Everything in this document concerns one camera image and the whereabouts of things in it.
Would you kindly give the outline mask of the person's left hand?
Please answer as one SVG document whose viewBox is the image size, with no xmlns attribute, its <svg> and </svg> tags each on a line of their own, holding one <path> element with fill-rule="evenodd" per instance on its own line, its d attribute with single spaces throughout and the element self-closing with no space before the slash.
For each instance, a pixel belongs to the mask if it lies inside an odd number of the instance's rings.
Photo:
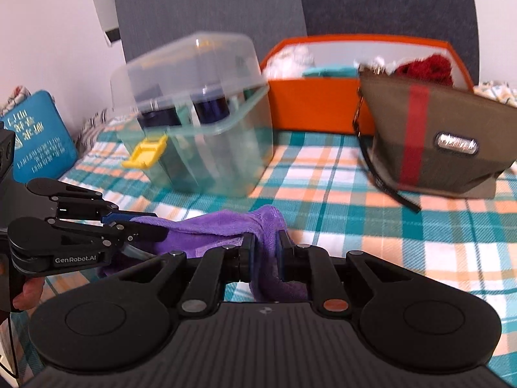
<svg viewBox="0 0 517 388">
<path fill-rule="evenodd" d="M 43 293 L 43 277 L 28 278 L 1 256 L 1 311 L 4 313 L 34 308 Z"/>
</svg>

